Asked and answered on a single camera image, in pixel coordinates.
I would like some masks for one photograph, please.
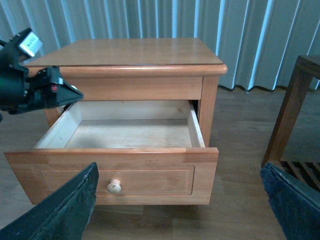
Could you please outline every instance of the curtain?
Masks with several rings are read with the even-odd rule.
[[[320,0],[0,0],[0,39],[27,27],[36,57],[80,39],[200,38],[229,89],[287,86],[299,55],[320,55]],[[311,84],[318,86],[318,80]]]

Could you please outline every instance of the open drawer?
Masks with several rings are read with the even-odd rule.
[[[80,101],[33,149],[5,157],[33,204],[96,162],[98,205],[197,205],[210,201],[218,150],[186,100]]]

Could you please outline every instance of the drawer knob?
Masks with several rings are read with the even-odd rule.
[[[112,179],[108,186],[106,187],[109,193],[118,194],[121,192],[120,181],[117,179]]]

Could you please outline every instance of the wooden tabletop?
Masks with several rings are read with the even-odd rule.
[[[84,39],[27,66],[223,65],[198,38]]]

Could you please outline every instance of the wooden nightstand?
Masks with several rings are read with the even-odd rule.
[[[208,204],[218,150],[208,147],[226,65],[196,38],[81,40],[28,65],[60,66],[84,94],[33,149],[5,153],[33,204],[97,162],[100,205]],[[197,115],[190,100],[198,100]],[[110,193],[111,180],[121,191]]]

